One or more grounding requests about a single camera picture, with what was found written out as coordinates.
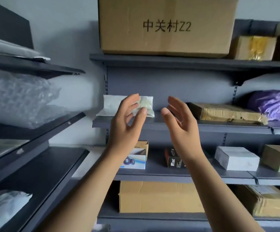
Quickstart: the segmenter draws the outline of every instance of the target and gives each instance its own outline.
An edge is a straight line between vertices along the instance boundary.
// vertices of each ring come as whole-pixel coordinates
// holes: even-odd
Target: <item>white packet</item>
[[[0,191],[0,228],[17,214],[32,196],[22,191]]]
[[[97,116],[115,116],[121,101],[127,96],[121,95],[104,95],[103,96],[103,109],[97,114]],[[153,111],[153,97],[140,96],[140,100],[137,101],[139,106],[132,110],[134,116],[137,114],[141,107],[147,108],[147,117],[155,117]]]

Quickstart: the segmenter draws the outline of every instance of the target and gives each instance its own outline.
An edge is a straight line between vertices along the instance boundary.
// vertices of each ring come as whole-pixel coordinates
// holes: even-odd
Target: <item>person's right hand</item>
[[[161,114],[169,128],[171,141],[178,155],[183,161],[203,155],[197,120],[188,105],[171,96],[168,97],[168,103],[168,108],[161,109]]]

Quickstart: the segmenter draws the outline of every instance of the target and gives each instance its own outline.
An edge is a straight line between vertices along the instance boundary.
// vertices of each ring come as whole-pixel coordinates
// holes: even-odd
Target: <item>hand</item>
[[[146,118],[147,108],[142,107],[135,116],[132,125],[128,125],[128,122],[133,117],[132,110],[139,106],[135,102],[139,100],[139,94],[132,94],[123,99],[111,121],[107,148],[122,153],[124,157],[127,157],[135,147]]]
[[[202,155],[197,120],[188,105],[171,96],[168,97],[168,103],[168,108],[163,108],[161,114],[169,128],[171,141],[178,155],[183,161]]]

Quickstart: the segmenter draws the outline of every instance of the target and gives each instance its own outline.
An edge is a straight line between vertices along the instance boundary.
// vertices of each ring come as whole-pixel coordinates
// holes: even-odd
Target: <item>small box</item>
[[[235,195],[257,217],[280,217],[280,190],[274,186],[237,185]]]
[[[106,54],[221,58],[238,0],[98,0]]]
[[[244,147],[217,147],[214,157],[226,170],[256,171],[260,158]]]
[[[165,149],[165,159],[168,168],[180,169],[186,167],[174,148]]]
[[[239,36],[231,41],[227,58],[237,60],[272,60],[276,37]]]
[[[186,103],[198,120],[268,124],[268,118],[258,112],[233,105]]]
[[[265,145],[261,161],[263,164],[280,172],[280,146]]]
[[[149,143],[147,141],[138,141],[120,168],[145,169],[148,151]]]
[[[193,183],[120,183],[120,213],[204,213]]]

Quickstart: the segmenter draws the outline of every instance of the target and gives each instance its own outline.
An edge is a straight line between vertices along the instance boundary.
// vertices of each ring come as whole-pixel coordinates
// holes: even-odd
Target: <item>person's left arm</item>
[[[131,111],[138,107],[139,94],[126,97],[111,122],[109,141],[98,162],[81,180],[76,190],[38,227],[42,232],[91,231],[107,191],[122,162],[136,145],[147,109],[142,108],[133,124]]]

